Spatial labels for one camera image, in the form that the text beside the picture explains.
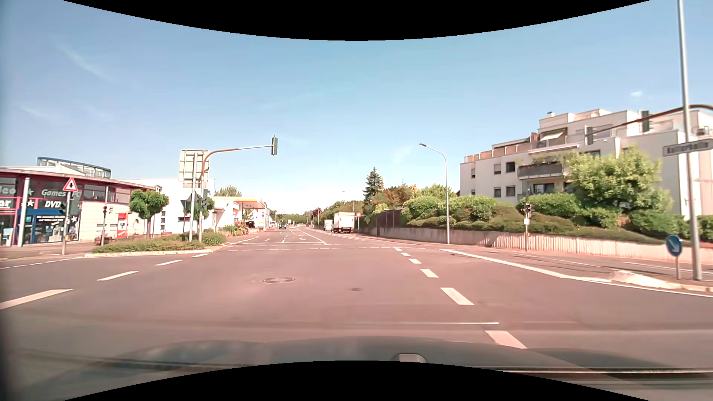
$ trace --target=road sign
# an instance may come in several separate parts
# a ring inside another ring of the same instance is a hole
[[[63,190],[63,191],[67,191],[67,192],[76,192],[76,191],[79,191],[79,189],[77,189],[77,183],[74,182],[74,177],[70,177],[70,178],[67,180],[67,183],[64,184],[64,187],[62,188],[62,190]]]
[[[710,151],[711,149],[713,149],[713,139],[677,143],[675,145],[664,146],[664,156],[676,156],[684,153]]]
[[[666,250],[669,251],[671,256],[678,258],[678,255],[683,252],[683,244],[681,244],[681,238],[677,235],[669,235],[666,237]]]

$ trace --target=curb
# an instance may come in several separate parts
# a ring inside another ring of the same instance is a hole
[[[108,258],[116,256],[150,256],[150,255],[178,255],[181,253],[212,253],[211,249],[196,250],[154,250],[150,252],[107,252],[107,253],[86,253],[84,258]]]
[[[713,287],[707,287],[705,285],[690,285],[681,283],[671,283],[670,281],[660,280],[658,278],[649,277],[647,275],[641,275],[637,273],[628,272],[626,270],[619,270],[611,273],[611,281],[616,281],[619,283],[627,283],[634,285],[641,285],[642,287],[652,287],[652,288],[665,288],[667,290],[688,290],[688,291],[701,291],[704,293],[713,293]]]

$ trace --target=road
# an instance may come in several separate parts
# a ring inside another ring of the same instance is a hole
[[[578,280],[597,277],[602,261],[590,262],[290,228],[208,254],[1,262],[0,318],[20,386],[86,363],[77,357],[348,335],[711,365],[713,295]]]

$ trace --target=box truck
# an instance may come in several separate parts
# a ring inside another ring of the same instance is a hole
[[[332,223],[333,233],[350,233],[354,231],[354,212],[337,212]]]

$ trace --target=lamp post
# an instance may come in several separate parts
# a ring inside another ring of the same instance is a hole
[[[441,151],[437,151],[436,149],[425,145],[423,143],[419,143],[419,145],[423,146],[424,148],[429,148],[432,151],[436,151],[443,156],[443,161],[446,162],[446,243],[449,245],[451,244],[451,207],[450,204],[448,203],[448,160],[446,159],[446,155],[443,154]]]

